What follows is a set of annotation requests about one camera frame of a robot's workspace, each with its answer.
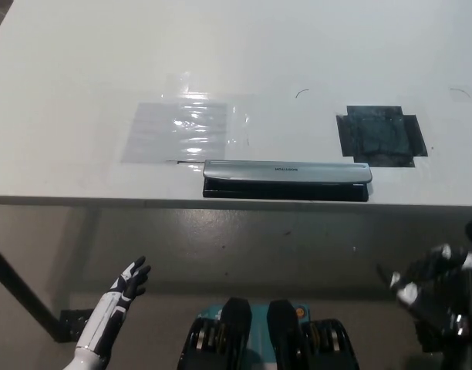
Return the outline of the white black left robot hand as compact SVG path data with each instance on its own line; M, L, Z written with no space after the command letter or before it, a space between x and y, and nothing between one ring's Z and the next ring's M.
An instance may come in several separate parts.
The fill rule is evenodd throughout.
M113 344L126 319L133 301L145 293L151 266L139 257L117 277L110 289L100 298L83 332L77 348L88 350L100 359L109 357Z

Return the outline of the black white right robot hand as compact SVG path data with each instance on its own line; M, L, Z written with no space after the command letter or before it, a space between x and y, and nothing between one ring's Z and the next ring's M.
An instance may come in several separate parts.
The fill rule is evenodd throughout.
M376 265L381 282L419 323L443 338L472 339L472 252L442 244L404 272Z

